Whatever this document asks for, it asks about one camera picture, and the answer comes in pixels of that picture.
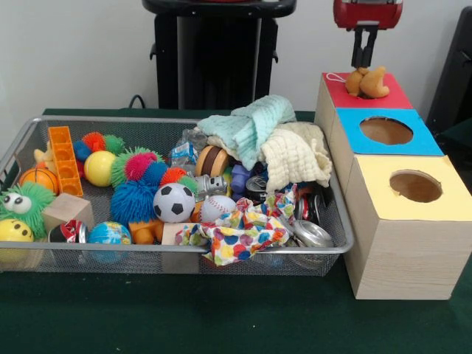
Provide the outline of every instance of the white cloth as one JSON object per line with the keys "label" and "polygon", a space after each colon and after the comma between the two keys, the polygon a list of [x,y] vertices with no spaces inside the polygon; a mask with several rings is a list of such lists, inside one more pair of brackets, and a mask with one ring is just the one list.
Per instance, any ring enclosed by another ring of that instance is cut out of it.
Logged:
{"label": "white cloth", "polygon": [[[239,159],[237,152],[225,146],[217,136],[209,136],[208,143]],[[268,165],[267,192],[282,189],[290,182],[317,181],[328,187],[333,170],[321,129],[308,122],[279,124],[261,145],[258,160]]]}

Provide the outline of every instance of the white wall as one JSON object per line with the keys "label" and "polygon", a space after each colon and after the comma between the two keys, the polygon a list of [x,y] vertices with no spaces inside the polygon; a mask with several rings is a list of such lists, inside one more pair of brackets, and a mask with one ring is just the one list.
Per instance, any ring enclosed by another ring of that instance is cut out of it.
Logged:
{"label": "white wall", "polygon": [[[378,36],[372,66],[394,72],[423,116],[468,4],[405,0],[397,28]],[[313,110],[321,72],[350,70],[353,34],[334,24],[331,0],[299,0],[279,25],[271,91]],[[0,153],[45,108],[121,108],[135,93],[156,107],[153,42],[140,0],[0,0]]]}

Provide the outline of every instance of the yellow ball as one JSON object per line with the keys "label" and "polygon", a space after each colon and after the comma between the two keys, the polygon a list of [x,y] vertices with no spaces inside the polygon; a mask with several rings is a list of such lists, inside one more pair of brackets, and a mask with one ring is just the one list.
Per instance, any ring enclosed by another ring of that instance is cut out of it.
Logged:
{"label": "yellow ball", "polygon": [[97,151],[91,154],[84,166],[87,181],[97,187],[108,187],[111,184],[111,165],[116,156],[108,151]]}
{"label": "yellow ball", "polygon": [[[23,221],[5,219],[0,221],[0,241],[32,242],[31,229]],[[15,263],[23,260],[29,253],[27,249],[0,249],[0,262]]]}

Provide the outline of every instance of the wire basket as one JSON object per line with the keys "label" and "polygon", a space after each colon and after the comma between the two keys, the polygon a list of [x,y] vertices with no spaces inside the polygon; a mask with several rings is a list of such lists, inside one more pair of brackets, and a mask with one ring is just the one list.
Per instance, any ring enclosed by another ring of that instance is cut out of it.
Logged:
{"label": "wire basket", "polygon": [[[122,117],[48,117],[30,120],[0,161],[2,190],[35,164],[33,151],[44,148],[48,128],[68,125],[72,141],[91,131],[121,136],[130,147],[142,146],[167,154],[184,129],[196,119],[139,119]],[[96,223],[109,221],[113,188],[83,181],[83,197],[91,202]],[[320,226],[333,238],[334,247],[271,247],[250,260],[216,267],[197,246],[108,245],[97,243],[0,242],[0,271],[97,272],[141,274],[241,274],[324,276],[339,255],[353,245],[353,231],[336,174],[324,189]]]}

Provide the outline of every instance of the red robot arm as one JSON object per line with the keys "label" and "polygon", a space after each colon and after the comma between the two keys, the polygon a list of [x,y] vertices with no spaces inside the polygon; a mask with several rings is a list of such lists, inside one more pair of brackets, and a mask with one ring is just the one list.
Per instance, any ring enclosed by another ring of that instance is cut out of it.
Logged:
{"label": "red robot arm", "polygon": [[[334,21],[339,28],[355,31],[353,59],[355,68],[369,67],[378,30],[394,28],[403,10],[403,0],[334,0]],[[369,39],[362,48],[362,32]]]}

